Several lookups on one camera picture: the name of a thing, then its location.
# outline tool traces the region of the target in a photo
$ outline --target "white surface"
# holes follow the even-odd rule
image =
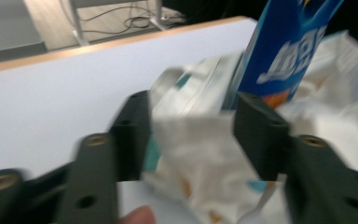
[[[250,20],[148,39],[0,72],[0,169],[42,175],[72,159],[77,141],[107,132],[127,96],[170,65],[245,49]]]

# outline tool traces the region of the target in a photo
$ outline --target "finger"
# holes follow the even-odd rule
[[[120,224],[156,224],[156,219],[150,207],[145,205],[123,217]]]

